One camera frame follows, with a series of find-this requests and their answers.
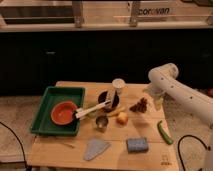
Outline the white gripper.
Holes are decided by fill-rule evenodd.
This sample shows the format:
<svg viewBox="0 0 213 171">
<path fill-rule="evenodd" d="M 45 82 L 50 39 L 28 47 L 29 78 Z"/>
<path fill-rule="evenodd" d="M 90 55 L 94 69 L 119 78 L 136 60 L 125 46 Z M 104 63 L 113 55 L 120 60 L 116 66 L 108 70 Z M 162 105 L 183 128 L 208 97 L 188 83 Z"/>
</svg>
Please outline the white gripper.
<svg viewBox="0 0 213 171">
<path fill-rule="evenodd" d="M 156 110 L 160 110 L 163 104 L 164 91 L 157 86 L 150 83 L 144 92 L 153 98 L 154 107 Z"/>
</svg>

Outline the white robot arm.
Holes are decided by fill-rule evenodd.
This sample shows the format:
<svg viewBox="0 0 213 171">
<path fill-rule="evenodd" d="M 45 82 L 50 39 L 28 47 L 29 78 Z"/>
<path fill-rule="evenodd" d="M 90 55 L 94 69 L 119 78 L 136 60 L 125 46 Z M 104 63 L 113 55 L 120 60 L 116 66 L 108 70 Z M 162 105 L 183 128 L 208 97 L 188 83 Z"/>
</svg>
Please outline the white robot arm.
<svg viewBox="0 0 213 171">
<path fill-rule="evenodd" d="M 177 81 L 178 67 L 167 63 L 148 72 L 148 84 L 145 91 L 157 102 L 164 94 L 171 96 L 192 114 L 199 117 L 212 131 L 202 171 L 213 171 L 213 98 Z"/>
</svg>

